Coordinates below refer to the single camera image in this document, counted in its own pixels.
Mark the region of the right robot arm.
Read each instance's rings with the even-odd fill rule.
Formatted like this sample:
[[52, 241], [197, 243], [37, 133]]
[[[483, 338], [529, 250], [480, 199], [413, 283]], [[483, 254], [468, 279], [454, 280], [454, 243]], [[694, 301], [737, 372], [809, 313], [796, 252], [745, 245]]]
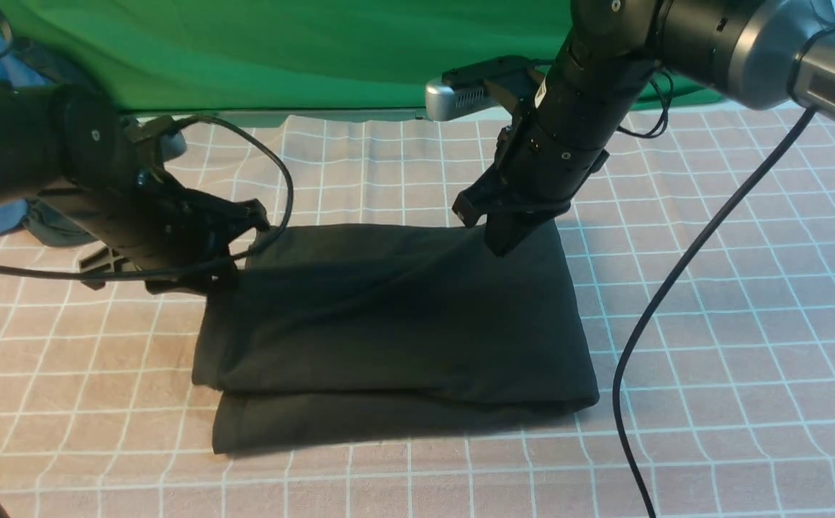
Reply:
[[749, 109], [794, 101], [835, 121], [835, 14], [829, 1], [575, 1], [572, 26], [542, 73], [519, 56], [445, 73], [512, 114], [493, 164], [456, 197], [467, 227], [507, 255], [570, 208], [608, 159], [612, 135], [657, 73]]

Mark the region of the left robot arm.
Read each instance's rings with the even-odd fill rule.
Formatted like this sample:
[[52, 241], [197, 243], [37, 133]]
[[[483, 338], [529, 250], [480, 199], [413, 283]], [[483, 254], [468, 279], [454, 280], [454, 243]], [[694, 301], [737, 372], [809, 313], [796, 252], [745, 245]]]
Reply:
[[104, 245], [76, 273], [0, 266], [0, 275], [76, 280], [95, 291], [142, 281], [153, 294], [198, 295], [236, 279], [230, 243], [249, 230], [274, 239], [277, 230], [260, 202], [231, 202], [168, 173], [163, 138], [201, 121], [124, 124], [81, 86], [0, 89], [0, 204], [39, 198]]

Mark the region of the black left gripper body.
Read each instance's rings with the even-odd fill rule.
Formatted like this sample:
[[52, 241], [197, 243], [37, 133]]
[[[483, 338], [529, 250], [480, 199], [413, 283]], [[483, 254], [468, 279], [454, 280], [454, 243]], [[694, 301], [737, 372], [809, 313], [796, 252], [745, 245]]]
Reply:
[[[197, 116], [173, 120], [180, 131], [199, 121]], [[141, 160], [124, 129], [114, 142], [107, 137], [78, 142], [70, 160], [70, 173], [39, 198], [141, 270], [122, 274], [121, 281], [193, 274], [235, 263], [230, 245], [226, 253], [173, 251], [175, 196], [190, 188], [168, 173], [165, 162]], [[83, 282], [112, 277], [78, 272], [78, 278]]]

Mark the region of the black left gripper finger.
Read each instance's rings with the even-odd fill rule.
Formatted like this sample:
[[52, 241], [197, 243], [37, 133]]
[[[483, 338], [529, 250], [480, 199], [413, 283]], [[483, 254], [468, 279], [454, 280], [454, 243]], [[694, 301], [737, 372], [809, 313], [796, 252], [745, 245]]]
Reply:
[[175, 206], [175, 253], [226, 253], [243, 233], [270, 227], [265, 207], [254, 199], [233, 202], [206, 191], [181, 189]]
[[[122, 274], [141, 272], [130, 259], [109, 247], [98, 249], [79, 260], [78, 271], [81, 274], [109, 274], [112, 277], [109, 280], [84, 280], [82, 284], [92, 291], [103, 289], [109, 282], [120, 282]], [[192, 296], [207, 296], [218, 288], [236, 286], [238, 275], [239, 268], [235, 263], [230, 263], [220, 268], [193, 274], [150, 276], [150, 278], [139, 278], [139, 280], [144, 282], [145, 290], [152, 295], [184, 293]]]

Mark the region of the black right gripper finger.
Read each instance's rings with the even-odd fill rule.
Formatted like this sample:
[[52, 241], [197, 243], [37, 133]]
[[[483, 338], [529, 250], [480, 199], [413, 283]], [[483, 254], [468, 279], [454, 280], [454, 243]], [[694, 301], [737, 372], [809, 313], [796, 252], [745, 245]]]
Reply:
[[515, 196], [496, 168], [488, 168], [470, 187], [460, 191], [453, 213], [465, 227], [477, 226], [481, 217], [490, 225], [507, 227], [514, 222]]
[[493, 255], [506, 256], [547, 221], [567, 213], [570, 201], [497, 201], [484, 209], [487, 216], [484, 244]]

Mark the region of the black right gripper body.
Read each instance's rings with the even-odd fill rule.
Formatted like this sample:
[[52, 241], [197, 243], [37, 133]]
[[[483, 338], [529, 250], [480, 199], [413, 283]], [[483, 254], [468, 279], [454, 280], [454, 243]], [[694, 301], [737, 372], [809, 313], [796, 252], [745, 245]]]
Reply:
[[568, 204], [644, 91], [654, 63], [642, 49], [599, 52], [569, 36], [497, 160], [497, 203]]

